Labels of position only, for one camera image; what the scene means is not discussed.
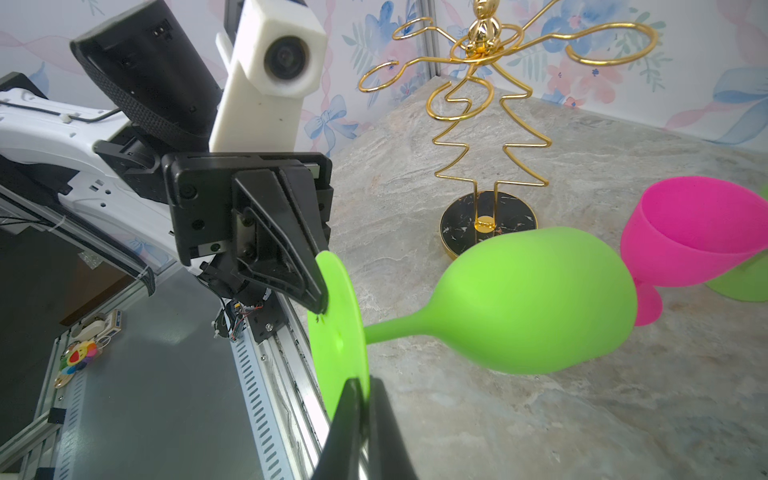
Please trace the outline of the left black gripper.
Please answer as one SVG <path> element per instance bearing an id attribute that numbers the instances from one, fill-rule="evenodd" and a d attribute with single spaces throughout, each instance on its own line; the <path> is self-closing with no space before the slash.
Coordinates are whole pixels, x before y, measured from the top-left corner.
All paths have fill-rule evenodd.
<path id="1" fill-rule="evenodd" d="M 162 167 L 179 258 L 189 266 L 220 254 L 200 262 L 197 278 L 222 308 L 235 300 L 260 310 L 268 287 L 313 313 L 325 312 L 328 287 L 316 257 L 329 237 L 328 157 L 174 153 Z M 237 271 L 224 252 L 235 256 Z"/>

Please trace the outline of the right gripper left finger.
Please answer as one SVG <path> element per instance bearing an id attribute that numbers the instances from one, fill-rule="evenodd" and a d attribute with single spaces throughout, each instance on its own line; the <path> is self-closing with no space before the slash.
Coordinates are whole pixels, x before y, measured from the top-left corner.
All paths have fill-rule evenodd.
<path id="1" fill-rule="evenodd" d="M 358 480 L 362 446 L 363 396 L 360 381 L 348 379 L 312 480 Z"/>

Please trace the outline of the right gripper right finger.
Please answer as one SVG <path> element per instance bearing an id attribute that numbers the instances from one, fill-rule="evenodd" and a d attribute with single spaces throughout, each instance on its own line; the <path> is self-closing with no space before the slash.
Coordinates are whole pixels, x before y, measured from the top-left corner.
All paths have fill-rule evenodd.
<path id="1" fill-rule="evenodd" d="M 384 382 L 371 377 L 368 402 L 368 478 L 417 480 Z"/>

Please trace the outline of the green wine glass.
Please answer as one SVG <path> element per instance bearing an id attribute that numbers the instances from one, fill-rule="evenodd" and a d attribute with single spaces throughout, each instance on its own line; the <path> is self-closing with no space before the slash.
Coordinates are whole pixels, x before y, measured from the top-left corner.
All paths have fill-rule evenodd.
<path id="1" fill-rule="evenodd" d="M 747 260 L 705 285 L 725 297 L 742 302 L 767 301 L 767 244 Z"/>
<path id="2" fill-rule="evenodd" d="M 350 379 L 370 395 L 371 344 L 428 335 L 484 368 L 544 375 L 616 350 L 630 336 L 638 309 L 620 256 L 569 227 L 482 241 L 451 263 L 423 308 L 373 325 L 363 323 L 341 259 L 324 251 L 316 261 L 327 306 L 309 315 L 309 340 L 329 414 Z"/>

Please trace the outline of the pink wine glass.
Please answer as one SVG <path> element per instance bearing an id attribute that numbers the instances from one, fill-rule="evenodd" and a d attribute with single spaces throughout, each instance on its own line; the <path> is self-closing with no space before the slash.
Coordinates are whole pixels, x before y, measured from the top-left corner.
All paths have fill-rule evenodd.
<path id="1" fill-rule="evenodd" d="M 703 176 L 656 182 L 641 195 L 620 240 L 635 283 L 637 326 L 663 311 L 659 287 L 705 283 L 767 248 L 767 200 L 735 183 Z"/>

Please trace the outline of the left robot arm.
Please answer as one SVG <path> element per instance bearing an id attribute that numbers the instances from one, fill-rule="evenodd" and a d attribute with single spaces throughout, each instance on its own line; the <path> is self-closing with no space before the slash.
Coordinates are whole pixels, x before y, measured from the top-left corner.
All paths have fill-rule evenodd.
<path id="1" fill-rule="evenodd" d="M 216 82 L 163 1 L 146 1 L 70 44 L 112 100 L 106 114 L 1 90 L 1 156 L 70 170 L 62 205 L 101 232 L 148 240 L 178 262 L 225 255 L 226 278 L 320 313 L 328 289 L 331 162 L 295 150 L 304 99 L 319 86 L 327 35 L 302 1 L 246 1 L 217 46 Z"/>

